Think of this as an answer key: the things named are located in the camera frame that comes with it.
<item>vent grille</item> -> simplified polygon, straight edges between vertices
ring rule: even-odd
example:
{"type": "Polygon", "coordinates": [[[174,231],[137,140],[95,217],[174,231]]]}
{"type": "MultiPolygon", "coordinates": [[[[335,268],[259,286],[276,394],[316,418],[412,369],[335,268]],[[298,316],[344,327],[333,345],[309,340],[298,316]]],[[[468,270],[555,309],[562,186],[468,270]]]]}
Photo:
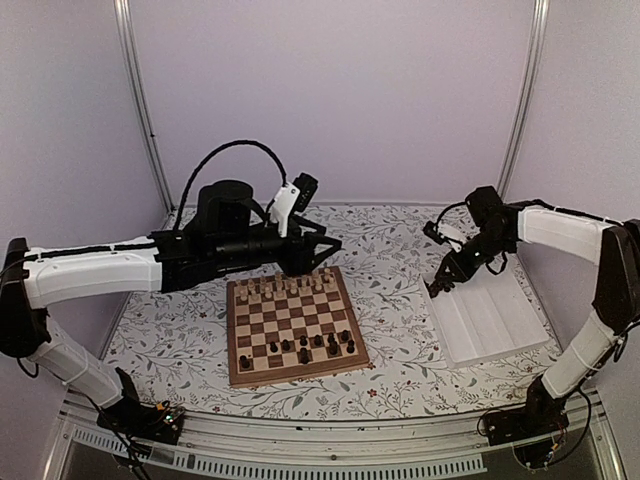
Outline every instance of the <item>vent grille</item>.
{"type": "MultiPolygon", "coordinates": [[[[89,428],[75,427],[73,438],[89,447],[126,457],[127,453],[120,441],[111,433],[97,432],[89,428]]],[[[185,472],[199,473],[225,480],[421,480],[459,478],[465,475],[486,472],[482,456],[467,455],[456,459],[432,462],[410,463],[375,467],[316,467],[316,466],[276,466],[272,464],[249,463],[222,460],[184,452],[173,452],[162,461],[141,460],[162,467],[185,472]]]]}

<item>wooden chessboard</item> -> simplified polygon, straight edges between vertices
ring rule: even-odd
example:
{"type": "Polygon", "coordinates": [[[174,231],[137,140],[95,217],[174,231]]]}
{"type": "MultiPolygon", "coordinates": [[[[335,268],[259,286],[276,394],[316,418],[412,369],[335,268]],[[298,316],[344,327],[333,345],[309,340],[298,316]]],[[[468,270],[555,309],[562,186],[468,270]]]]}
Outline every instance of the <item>wooden chessboard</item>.
{"type": "Polygon", "coordinates": [[[231,387],[272,385],[370,366],[338,267],[297,278],[276,274],[229,282],[227,308],[231,387]],[[353,353],[348,352],[348,340],[341,338],[345,330],[353,340],[353,353]],[[338,344],[335,354],[329,347],[331,334],[338,344]],[[321,345],[316,345],[316,335],[321,345]],[[306,364],[300,354],[302,336],[307,338],[306,364]],[[283,349],[285,340],[288,351],[283,349]],[[246,368],[241,357],[246,357],[246,368]]]}

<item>floral pattern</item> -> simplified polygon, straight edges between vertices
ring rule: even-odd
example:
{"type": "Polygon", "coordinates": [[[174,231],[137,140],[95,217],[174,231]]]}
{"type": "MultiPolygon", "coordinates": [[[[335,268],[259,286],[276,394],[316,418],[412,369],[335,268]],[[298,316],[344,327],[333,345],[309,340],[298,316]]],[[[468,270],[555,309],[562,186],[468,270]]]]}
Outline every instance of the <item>floral pattern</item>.
{"type": "MultiPolygon", "coordinates": [[[[231,389],[227,369],[226,284],[182,292],[135,293],[106,362],[134,379],[145,401],[169,399],[187,409],[281,419],[353,420],[461,413],[520,402],[533,378],[560,354],[552,340],[537,350],[450,370],[424,305],[418,277],[437,269],[448,249],[422,227],[439,207],[314,206],[305,216],[328,227],[343,250],[328,260],[341,268],[374,369],[257,389],[231,389]]],[[[186,220],[193,215],[188,212],[186,220]]],[[[462,209],[447,222],[471,234],[462,209]]],[[[272,274],[276,266],[236,274],[272,274]]],[[[538,300],[520,265],[518,281],[538,300]]]]}

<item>black pawn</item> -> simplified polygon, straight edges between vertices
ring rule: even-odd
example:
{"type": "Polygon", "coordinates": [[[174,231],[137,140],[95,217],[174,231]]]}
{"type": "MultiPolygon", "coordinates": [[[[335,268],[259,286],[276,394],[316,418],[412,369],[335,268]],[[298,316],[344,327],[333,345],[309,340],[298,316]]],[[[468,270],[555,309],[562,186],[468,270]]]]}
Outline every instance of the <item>black pawn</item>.
{"type": "Polygon", "coordinates": [[[303,365],[309,363],[309,352],[306,348],[300,349],[300,363],[302,363],[303,365]]]}

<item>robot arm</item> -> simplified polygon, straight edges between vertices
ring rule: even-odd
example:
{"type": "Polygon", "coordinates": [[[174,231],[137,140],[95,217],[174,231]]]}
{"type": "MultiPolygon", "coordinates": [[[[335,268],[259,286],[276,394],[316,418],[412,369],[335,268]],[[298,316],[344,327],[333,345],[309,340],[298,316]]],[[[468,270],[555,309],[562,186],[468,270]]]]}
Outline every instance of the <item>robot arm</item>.
{"type": "Polygon", "coordinates": [[[315,179],[302,174],[283,188],[271,204],[271,217],[253,200],[249,185],[225,180],[201,189],[196,215],[183,229],[64,250],[12,240],[0,273],[0,352],[28,358],[87,395],[103,413],[101,426],[175,444],[184,410],[166,402],[142,405],[131,378],[88,353],[47,318],[46,309],[104,293],[184,290],[267,263],[277,263],[287,275],[311,272],[341,242],[295,213],[309,203],[315,179]],[[251,224],[252,213],[259,223],[251,224]],[[316,253],[322,245],[327,248],[316,253]]]}
{"type": "MultiPolygon", "coordinates": [[[[567,398],[626,341],[626,332],[640,318],[640,221],[619,224],[538,200],[505,204],[493,187],[478,188],[465,205],[480,232],[444,257],[427,286],[432,298],[468,281],[496,256],[515,253],[517,242],[546,245],[599,266],[585,325],[558,361],[530,385],[519,415],[509,411],[485,417],[492,443],[554,431],[566,423],[567,398]]],[[[424,231],[438,243],[449,241],[439,230],[429,222],[424,231]]]]}

